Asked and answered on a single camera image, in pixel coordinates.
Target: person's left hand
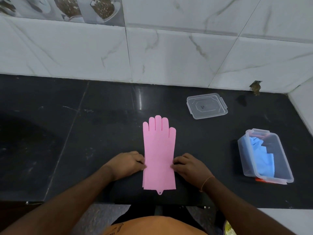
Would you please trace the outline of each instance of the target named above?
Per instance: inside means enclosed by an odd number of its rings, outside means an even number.
[[[103,166],[111,169],[113,180],[130,176],[147,167],[145,165],[145,158],[137,151],[120,153]]]

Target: hand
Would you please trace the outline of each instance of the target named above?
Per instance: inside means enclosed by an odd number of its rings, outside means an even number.
[[[113,180],[118,180],[123,177],[130,176],[138,171],[142,171],[147,166],[145,158],[137,151],[129,153],[120,153],[108,161],[103,167],[111,169]]]
[[[206,165],[189,153],[174,158],[173,163],[173,170],[198,189],[201,189],[207,178],[213,177]]]

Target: person's right hand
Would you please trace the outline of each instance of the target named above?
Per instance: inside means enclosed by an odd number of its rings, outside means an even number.
[[[206,179],[213,177],[213,174],[206,165],[189,153],[174,158],[171,167],[187,182],[198,189],[201,189]]]

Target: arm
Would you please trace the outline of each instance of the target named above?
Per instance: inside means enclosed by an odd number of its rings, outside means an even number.
[[[144,157],[136,151],[118,154],[90,177],[29,212],[0,235],[69,234],[110,182],[143,170],[144,162]]]
[[[198,159],[190,154],[174,158],[171,167],[187,182],[206,192],[222,211],[237,235],[241,234],[286,234],[293,232],[239,198],[221,182]]]

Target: clear plastic lid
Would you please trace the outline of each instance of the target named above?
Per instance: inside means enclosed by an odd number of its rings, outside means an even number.
[[[194,119],[205,119],[228,113],[227,106],[217,93],[189,96],[187,106]]]

